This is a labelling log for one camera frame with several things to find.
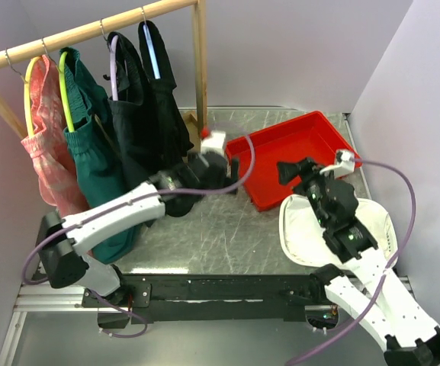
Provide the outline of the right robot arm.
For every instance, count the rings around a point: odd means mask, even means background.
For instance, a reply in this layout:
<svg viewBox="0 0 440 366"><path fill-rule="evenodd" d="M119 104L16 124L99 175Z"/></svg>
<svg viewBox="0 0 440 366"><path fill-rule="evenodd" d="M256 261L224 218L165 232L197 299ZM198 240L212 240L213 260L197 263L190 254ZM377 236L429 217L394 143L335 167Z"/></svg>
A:
<svg viewBox="0 0 440 366"><path fill-rule="evenodd" d="M313 269L305 295L352 318L339 337L362 326L388 365L439 365L440 325L393 271L403 244L388 213L357 198L344 180L356 163L341 150L332 165L310 158L277 164L279 182L293 185L279 213L281 247L292 262Z"/></svg>

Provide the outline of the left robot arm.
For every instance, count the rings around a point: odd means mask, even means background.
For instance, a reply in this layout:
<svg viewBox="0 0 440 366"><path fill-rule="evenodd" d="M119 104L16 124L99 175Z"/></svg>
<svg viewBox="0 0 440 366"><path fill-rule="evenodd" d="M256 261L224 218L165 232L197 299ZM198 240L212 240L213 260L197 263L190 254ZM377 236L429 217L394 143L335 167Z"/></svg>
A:
<svg viewBox="0 0 440 366"><path fill-rule="evenodd" d="M110 306L121 305L127 287L119 269L89 255L97 245L164 216L182 217L203 196L235 191L239 160L217 152L195 153L189 162L157 172L132 191L86 212L61 218L47 215L40 225L39 252L54 289L80 285Z"/></svg>

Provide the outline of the light blue hanger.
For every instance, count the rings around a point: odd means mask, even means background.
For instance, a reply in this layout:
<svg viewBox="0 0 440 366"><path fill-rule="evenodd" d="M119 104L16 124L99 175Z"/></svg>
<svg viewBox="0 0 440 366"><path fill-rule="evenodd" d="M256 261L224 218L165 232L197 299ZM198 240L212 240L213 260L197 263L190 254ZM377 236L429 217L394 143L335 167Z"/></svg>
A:
<svg viewBox="0 0 440 366"><path fill-rule="evenodd" d="M143 17L143 33L144 33L144 37L145 37L145 41L146 41L146 47L148 49L151 67L153 70L153 77L154 77L154 79L160 79L161 75L160 75L160 71L159 71L159 65L158 65L157 58L156 58L156 52L155 52L155 49L153 46L153 40L151 38L151 34L150 34L149 28L148 28L148 22L146 19L146 12L144 11L143 7L140 8L140 11L141 11L141 15Z"/></svg>

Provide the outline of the black shorts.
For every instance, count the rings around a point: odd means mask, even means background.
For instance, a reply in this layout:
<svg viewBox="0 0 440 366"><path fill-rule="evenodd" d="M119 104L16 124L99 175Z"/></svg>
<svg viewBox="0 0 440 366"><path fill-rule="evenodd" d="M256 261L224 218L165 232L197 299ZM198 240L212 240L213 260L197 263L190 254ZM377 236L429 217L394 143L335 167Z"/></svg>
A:
<svg viewBox="0 0 440 366"><path fill-rule="evenodd" d="M173 169L183 162L188 151L194 147L190 141L189 132L173 95L177 87L173 75L169 55L157 26L147 20L149 32L153 40L156 58L161 78L154 79L148 49L143 33L143 22L138 27L140 54L143 70L149 79L149 84L155 98L156 115L159 123L159 136L162 144L162 158L167 169Z"/></svg>

